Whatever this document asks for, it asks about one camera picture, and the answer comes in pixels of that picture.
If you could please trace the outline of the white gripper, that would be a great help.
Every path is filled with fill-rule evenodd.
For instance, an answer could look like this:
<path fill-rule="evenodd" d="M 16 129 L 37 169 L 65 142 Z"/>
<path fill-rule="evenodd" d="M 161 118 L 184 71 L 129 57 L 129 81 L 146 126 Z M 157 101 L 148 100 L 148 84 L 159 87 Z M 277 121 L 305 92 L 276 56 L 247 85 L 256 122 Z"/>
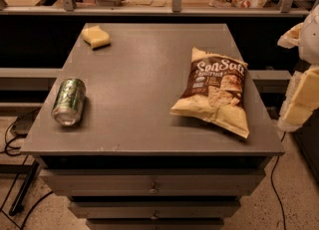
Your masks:
<path fill-rule="evenodd" d="M 279 38 L 277 45 L 286 49 L 299 47 L 302 27 L 303 23 L 293 26 Z M 295 131 L 318 108 L 319 67 L 311 66 L 304 73 L 296 71 L 289 81 L 277 125 L 283 131 Z"/>

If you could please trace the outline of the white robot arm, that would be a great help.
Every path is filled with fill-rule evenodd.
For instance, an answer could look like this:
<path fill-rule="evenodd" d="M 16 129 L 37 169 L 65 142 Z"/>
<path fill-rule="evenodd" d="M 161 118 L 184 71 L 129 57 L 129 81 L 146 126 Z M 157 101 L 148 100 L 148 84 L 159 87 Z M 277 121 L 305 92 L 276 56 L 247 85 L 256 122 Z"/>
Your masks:
<path fill-rule="evenodd" d="M 297 47 L 299 58 L 310 65 L 306 71 L 293 73 L 279 113 L 278 127 L 292 132 L 319 109 L 319 6 L 303 23 L 282 35 L 277 45 L 287 49 Z"/>

